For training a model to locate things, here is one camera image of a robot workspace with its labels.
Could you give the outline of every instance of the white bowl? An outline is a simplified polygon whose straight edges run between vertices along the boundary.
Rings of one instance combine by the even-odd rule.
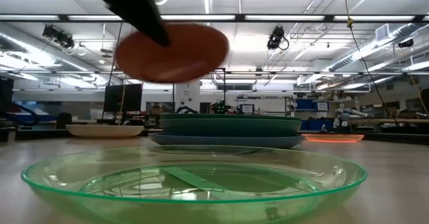
[[[139,135],[144,126],[117,125],[66,125],[67,130],[78,137],[125,138]]]

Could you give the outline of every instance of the blue plate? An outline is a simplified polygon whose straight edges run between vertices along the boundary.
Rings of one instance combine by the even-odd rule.
[[[291,148],[300,144],[305,136],[293,137],[196,137],[149,133],[149,139],[160,145],[218,145],[252,146],[265,148]]]

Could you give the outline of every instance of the monitor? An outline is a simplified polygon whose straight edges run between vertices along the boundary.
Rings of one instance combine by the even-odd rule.
[[[139,111],[141,109],[142,84],[125,85],[122,112]],[[104,111],[118,113],[121,111],[124,85],[109,86],[105,91]]]

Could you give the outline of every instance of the blurry orange plate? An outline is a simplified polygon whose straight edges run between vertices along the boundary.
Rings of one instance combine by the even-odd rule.
[[[194,80],[216,69],[229,51],[222,32],[203,25],[165,25],[171,44],[163,47],[136,32],[116,49],[119,68],[130,77],[159,83]]]
[[[355,143],[361,141],[365,137],[363,134],[308,133],[303,135],[306,136],[308,141],[331,143]]]

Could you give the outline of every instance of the teal plate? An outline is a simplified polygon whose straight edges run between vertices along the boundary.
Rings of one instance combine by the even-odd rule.
[[[205,137],[290,137],[301,128],[301,121],[276,119],[164,119],[168,135]]]
[[[305,136],[294,137],[189,137],[164,133],[149,133],[149,139],[160,145],[212,145],[249,146],[264,148],[292,148],[300,144]]]
[[[183,114],[183,113],[164,113],[160,119],[273,119],[273,120],[294,120],[301,121],[299,117],[281,117],[265,115],[240,115],[240,114]]]

